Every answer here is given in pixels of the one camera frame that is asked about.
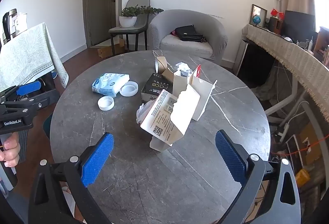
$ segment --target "black box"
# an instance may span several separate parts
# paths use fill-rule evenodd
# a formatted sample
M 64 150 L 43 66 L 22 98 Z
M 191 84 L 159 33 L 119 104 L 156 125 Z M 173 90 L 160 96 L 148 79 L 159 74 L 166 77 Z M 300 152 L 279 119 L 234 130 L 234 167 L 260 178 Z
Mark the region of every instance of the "black box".
M 164 78 L 161 74 L 152 73 L 150 79 L 148 79 L 142 89 L 142 101 L 148 102 L 157 99 L 163 89 L 172 94 L 172 86 L 172 82 Z

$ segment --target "gray marble tabletop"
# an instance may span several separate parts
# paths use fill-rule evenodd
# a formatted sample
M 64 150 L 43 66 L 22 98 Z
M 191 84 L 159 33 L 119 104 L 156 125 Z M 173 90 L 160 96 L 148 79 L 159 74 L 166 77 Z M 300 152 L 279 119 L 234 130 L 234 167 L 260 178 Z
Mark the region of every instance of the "gray marble tabletop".
M 152 135 L 136 123 L 140 91 L 153 72 L 155 56 L 171 66 L 201 64 L 201 78 L 218 80 L 199 121 L 192 120 L 185 136 L 160 153 L 149 147 Z M 119 93 L 115 106 L 102 112 L 100 94 L 91 85 L 105 72 L 126 73 L 139 84 L 133 97 Z M 249 154 L 267 160 L 269 124 L 252 91 L 224 68 L 207 60 L 168 51 L 131 52 L 104 60 L 78 76 L 58 101 L 50 129 L 56 162 L 80 155 L 104 131 L 115 146 L 95 184 L 88 187 L 111 222 L 209 224 L 225 213 L 241 185 L 236 183 L 215 146 L 215 134 L 224 129 Z

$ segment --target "tablecloth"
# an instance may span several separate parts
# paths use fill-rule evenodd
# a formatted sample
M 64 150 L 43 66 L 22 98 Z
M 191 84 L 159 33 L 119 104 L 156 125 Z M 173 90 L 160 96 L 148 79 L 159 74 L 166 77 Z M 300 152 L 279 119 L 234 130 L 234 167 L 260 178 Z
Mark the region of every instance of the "tablecloth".
M 301 47 L 268 30 L 248 24 L 243 28 L 242 35 L 291 71 L 329 122 L 329 69 Z
M 21 33 L 0 52 L 0 91 L 24 85 L 56 69 L 63 87 L 68 74 L 60 61 L 45 23 Z

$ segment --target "picture frame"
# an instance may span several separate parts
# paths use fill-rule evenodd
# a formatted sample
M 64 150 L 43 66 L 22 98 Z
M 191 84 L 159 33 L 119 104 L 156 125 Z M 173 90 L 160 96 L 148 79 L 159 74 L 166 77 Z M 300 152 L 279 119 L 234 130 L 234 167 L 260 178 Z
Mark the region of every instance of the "picture frame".
M 256 26 L 256 24 L 254 24 L 254 22 L 252 21 L 252 18 L 258 15 L 261 18 L 261 22 L 260 24 L 258 24 L 259 27 L 265 27 L 266 24 L 266 16 L 267 16 L 267 10 L 257 6 L 255 4 L 252 4 L 251 6 L 251 13 L 250 13 L 250 19 L 249 19 L 249 24 Z

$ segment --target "plastic lid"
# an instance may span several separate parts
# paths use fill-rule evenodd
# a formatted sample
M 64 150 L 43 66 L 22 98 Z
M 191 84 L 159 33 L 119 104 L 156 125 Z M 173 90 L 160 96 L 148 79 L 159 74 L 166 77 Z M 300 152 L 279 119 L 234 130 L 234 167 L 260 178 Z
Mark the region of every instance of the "plastic lid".
M 109 111 L 114 107 L 114 99 L 110 96 L 104 96 L 98 100 L 98 107 L 102 111 Z
M 129 81 L 121 89 L 120 94 L 124 97 L 131 97 L 138 92 L 138 84 L 136 82 Z

